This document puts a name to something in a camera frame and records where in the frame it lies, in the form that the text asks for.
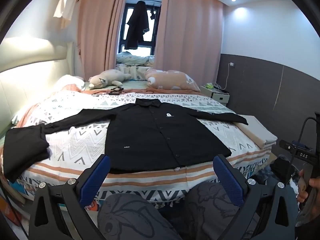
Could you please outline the person right hand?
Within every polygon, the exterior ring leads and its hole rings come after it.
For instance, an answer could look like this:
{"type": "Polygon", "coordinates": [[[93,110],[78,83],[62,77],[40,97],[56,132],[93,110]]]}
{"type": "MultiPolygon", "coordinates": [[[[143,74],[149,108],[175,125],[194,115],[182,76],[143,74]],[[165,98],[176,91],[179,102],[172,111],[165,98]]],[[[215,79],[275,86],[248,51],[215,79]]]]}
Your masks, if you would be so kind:
{"type": "MultiPolygon", "coordinates": [[[[306,188],[307,188],[307,183],[305,182],[304,179],[304,170],[300,170],[299,172],[299,176],[300,179],[298,181],[298,196],[297,196],[297,201],[299,203],[303,203],[306,201],[306,199],[308,198],[308,193],[306,192],[306,188]]],[[[311,178],[309,180],[309,183],[312,187],[314,187],[315,189],[317,189],[317,193],[316,193],[316,202],[318,202],[319,199],[319,177],[317,178],[311,178]]]]}

